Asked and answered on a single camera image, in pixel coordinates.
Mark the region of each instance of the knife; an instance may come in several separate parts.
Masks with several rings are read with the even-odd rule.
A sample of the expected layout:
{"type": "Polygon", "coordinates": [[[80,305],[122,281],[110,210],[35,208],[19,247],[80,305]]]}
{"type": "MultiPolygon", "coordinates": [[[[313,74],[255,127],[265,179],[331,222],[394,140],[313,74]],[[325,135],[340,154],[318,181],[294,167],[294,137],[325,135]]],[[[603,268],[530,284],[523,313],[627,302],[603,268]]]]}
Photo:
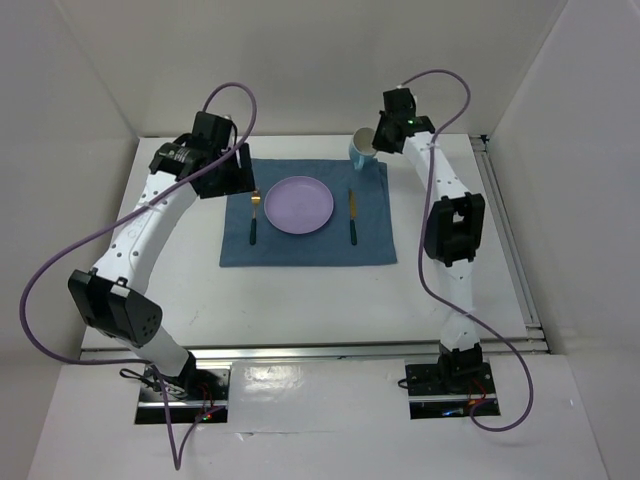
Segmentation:
{"type": "Polygon", "coordinates": [[[356,234],[356,194],[353,190],[349,189],[349,208],[351,210],[351,220],[349,222],[351,226],[351,245],[358,244],[358,235],[356,234]]]}

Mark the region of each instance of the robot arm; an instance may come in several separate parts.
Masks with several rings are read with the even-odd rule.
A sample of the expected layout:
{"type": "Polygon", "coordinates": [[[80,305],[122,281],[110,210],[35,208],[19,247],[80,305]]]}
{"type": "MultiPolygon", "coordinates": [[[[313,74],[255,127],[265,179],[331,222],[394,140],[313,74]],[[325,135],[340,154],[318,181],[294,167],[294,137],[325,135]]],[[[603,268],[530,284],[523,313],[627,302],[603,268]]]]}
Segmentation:
{"type": "MultiPolygon", "coordinates": [[[[384,105],[373,147],[404,155],[426,189],[435,128],[428,117],[416,115],[415,100],[408,88],[384,92],[384,105]]],[[[423,248],[435,262],[441,295],[472,312],[472,261],[480,246],[484,199],[469,192],[437,143],[433,173],[435,193],[429,205],[423,248]]],[[[445,379],[473,373],[482,366],[475,324],[458,312],[451,311],[443,324],[440,351],[445,379]]]]}
{"type": "MultiPolygon", "coordinates": [[[[191,134],[182,135],[156,152],[136,209],[220,158],[229,145],[232,127],[228,118],[198,112],[191,134]]],[[[214,389],[217,381],[209,372],[196,369],[193,354],[162,328],[162,309],[144,294],[171,232],[198,197],[255,189],[249,146],[242,145],[238,152],[235,162],[225,162],[185,184],[125,224],[91,270],[74,271],[68,282],[87,325],[155,364],[167,381],[189,394],[199,395],[197,386],[202,383],[214,389]]]]}

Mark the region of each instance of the plate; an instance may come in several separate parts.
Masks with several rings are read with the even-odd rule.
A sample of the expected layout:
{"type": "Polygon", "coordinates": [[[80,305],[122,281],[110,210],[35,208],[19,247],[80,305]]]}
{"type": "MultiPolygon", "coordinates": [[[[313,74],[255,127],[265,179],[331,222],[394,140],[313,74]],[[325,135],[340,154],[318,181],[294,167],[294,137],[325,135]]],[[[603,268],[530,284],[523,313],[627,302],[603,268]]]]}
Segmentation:
{"type": "Polygon", "coordinates": [[[331,218],[333,195],[320,180],[289,177],[271,187],[264,199],[264,212],[278,230],[294,235],[311,233],[331,218]]]}

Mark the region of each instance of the cup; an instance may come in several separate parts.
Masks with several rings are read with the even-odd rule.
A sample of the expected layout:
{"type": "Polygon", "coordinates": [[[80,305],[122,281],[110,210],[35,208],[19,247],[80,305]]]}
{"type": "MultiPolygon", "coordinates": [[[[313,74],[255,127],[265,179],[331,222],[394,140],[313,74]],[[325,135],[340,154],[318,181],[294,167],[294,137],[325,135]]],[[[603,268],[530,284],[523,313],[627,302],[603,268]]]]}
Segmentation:
{"type": "Polygon", "coordinates": [[[351,137],[349,145],[349,158],[356,170],[362,170],[367,162],[376,157],[377,150],[373,148],[373,137],[376,132],[373,128],[363,127],[356,130],[351,137]]]}

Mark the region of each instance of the blue cloth napkin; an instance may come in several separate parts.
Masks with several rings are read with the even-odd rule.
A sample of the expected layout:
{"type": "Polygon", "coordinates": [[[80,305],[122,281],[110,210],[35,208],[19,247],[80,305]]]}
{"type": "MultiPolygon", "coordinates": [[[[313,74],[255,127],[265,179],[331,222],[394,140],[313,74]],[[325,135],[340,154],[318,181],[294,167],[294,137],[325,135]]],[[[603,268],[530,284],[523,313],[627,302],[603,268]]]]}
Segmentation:
{"type": "Polygon", "coordinates": [[[391,228],[387,164],[373,161],[359,172],[348,160],[253,160],[262,200],[257,215],[257,242],[249,244],[251,194],[227,197],[221,267],[355,267],[397,262],[391,228]],[[308,176],[323,182],[333,195],[331,219],[319,230],[291,235],[275,228],[264,213],[264,197],[280,180],[308,176]],[[349,188],[356,197],[358,245],[351,245],[349,188]]]}

